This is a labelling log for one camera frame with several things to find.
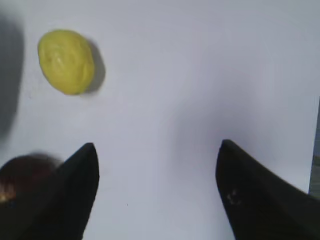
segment white surface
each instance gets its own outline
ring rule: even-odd
[[[318,0],[7,0],[25,62],[2,163],[66,159],[94,142],[100,185],[84,239],[229,240],[215,164],[230,138],[307,191],[320,89]],[[107,67],[96,94],[65,96],[37,43],[72,29]]]

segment white table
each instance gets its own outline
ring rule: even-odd
[[[1,163],[66,159],[93,142],[100,184],[85,240],[232,239],[215,180],[222,139],[308,190],[318,0],[0,0],[0,11],[24,29]],[[107,69],[95,94],[65,96],[45,80],[37,43],[57,28],[99,48]]]

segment yellow ball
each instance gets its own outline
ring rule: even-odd
[[[95,74],[86,39],[71,30],[46,33],[38,44],[39,62],[48,82],[67,95],[83,93]]]

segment yellow clay ball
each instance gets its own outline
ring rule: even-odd
[[[38,44],[39,62],[48,82],[67,95],[83,93],[92,82],[95,64],[87,40],[71,30],[46,33]]]

